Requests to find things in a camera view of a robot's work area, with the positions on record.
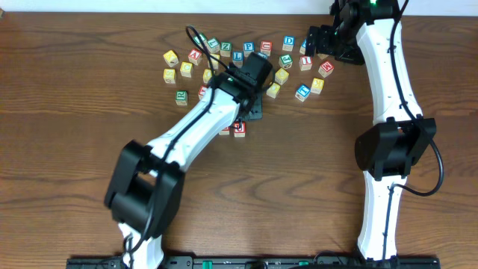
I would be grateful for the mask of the red U block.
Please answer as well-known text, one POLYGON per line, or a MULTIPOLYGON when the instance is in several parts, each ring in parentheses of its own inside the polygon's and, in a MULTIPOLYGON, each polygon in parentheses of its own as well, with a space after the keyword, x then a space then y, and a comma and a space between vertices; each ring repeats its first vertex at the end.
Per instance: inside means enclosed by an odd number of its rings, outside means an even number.
POLYGON ((235 137, 245 137, 246 136, 246 123, 236 122, 233 125, 233 132, 235 137))

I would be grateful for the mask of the red E block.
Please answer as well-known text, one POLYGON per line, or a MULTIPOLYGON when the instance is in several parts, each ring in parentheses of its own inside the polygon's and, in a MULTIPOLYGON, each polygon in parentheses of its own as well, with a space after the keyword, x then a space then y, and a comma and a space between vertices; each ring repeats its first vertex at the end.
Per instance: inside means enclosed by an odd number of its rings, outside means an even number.
POLYGON ((225 127, 219 132, 219 135, 229 135, 230 134, 230 127, 225 127))

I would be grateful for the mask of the green R block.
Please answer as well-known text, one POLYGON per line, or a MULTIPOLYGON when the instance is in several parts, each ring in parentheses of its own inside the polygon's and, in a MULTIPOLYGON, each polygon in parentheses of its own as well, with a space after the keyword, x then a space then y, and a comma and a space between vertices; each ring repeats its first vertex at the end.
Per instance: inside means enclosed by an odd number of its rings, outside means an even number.
POLYGON ((188 104, 188 93, 186 90, 178 90, 175 96, 176 104, 179 106, 187 106, 188 104))

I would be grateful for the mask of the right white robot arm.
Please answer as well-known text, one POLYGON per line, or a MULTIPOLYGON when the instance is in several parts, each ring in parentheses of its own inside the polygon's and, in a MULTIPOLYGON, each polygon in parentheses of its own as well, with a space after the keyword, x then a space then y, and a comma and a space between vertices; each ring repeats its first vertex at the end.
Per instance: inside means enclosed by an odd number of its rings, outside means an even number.
POLYGON ((406 4, 397 0, 334 1, 332 25, 311 26, 305 53, 325 54, 364 65, 373 99, 373 125, 356 138, 355 158, 364 174, 364 217, 356 247, 367 267, 398 268, 395 234, 400 198, 436 194, 444 183, 444 161, 433 140, 433 118, 415 98, 403 54, 401 19, 406 4), (407 178, 426 149, 438 163, 438 180, 429 191, 407 186, 407 178))

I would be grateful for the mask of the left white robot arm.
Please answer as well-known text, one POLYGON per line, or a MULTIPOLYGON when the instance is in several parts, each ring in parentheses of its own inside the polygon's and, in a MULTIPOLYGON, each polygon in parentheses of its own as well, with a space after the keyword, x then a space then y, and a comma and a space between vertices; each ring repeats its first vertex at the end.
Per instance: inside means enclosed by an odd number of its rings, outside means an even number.
POLYGON ((271 62, 252 53, 243 66, 213 75, 196 106, 169 131, 122 148, 104 204, 123 235, 126 268, 159 267, 162 235, 179 210, 185 173, 222 130, 250 113, 272 75, 271 62))

